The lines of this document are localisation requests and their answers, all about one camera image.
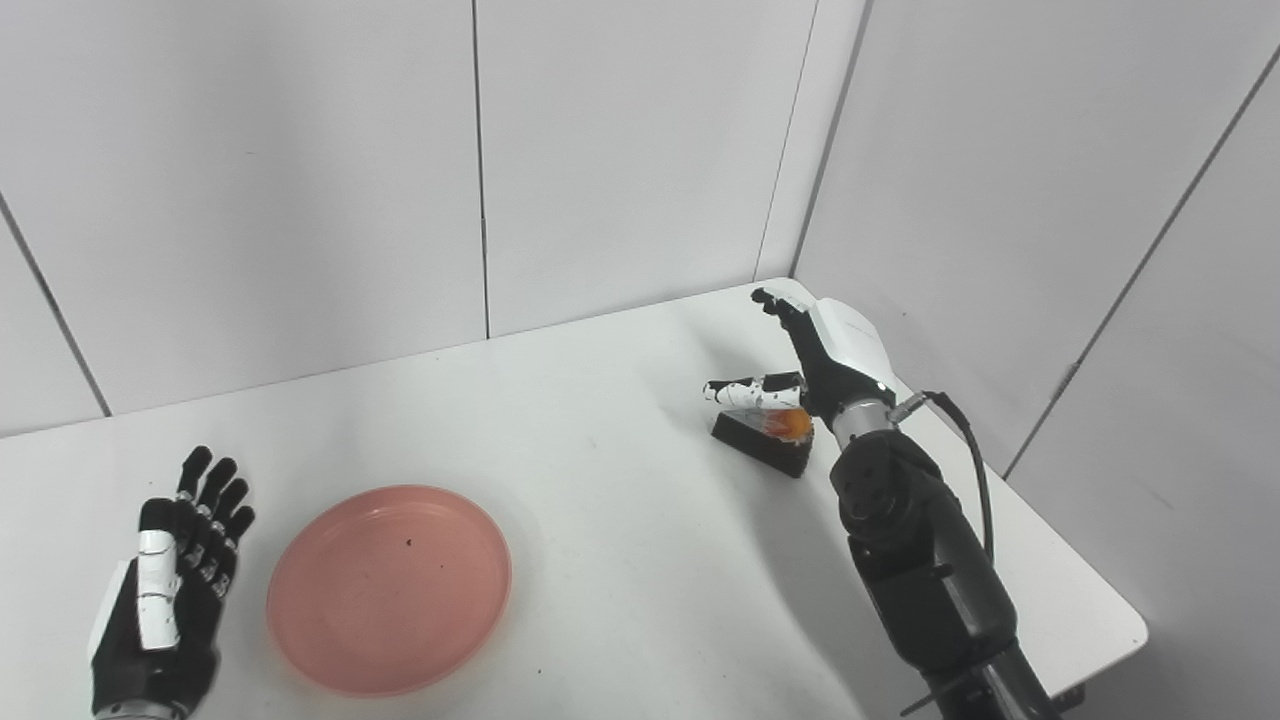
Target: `table surface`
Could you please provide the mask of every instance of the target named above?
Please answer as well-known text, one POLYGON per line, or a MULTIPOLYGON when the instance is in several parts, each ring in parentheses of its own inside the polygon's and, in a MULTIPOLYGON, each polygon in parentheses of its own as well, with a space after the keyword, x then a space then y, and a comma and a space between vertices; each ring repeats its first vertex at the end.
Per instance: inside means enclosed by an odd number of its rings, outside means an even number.
MULTIPOLYGON (((703 382, 797 366, 749 290, 0 441, 6 712, 87 716, 90 626, 134 547, 138 507, 172 492, 186 454, 206 443, 237 459, 260 520, 200 720, 896 716, 924 684, 849 560, 826 479, 835 441, 819 432, 794 480, 708 434, 718 409, 703 382), (333 697, 273 648, 268 582, 320 511, 397 483, 461 492, 494 518, 512 552, 511 602, 480 653, 435 685, 333 697)), ((902 429, 975 521, 964 442, 923 409, 902 429)), ((996 565, 1046 688, 1137 651, 1142 618, 988 474, 996 565)))

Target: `pink plate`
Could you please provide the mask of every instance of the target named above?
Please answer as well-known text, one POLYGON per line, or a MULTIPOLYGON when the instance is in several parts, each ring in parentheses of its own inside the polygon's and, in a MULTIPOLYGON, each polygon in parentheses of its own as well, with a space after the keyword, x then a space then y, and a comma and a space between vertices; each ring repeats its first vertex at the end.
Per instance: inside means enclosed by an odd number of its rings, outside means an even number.
POLYGON ((300 673, 356 697, 448 675, 493 632, 511 591, 498 525, 460 495, 396 486, 307 525, 275 566, 266 624, 300 673))

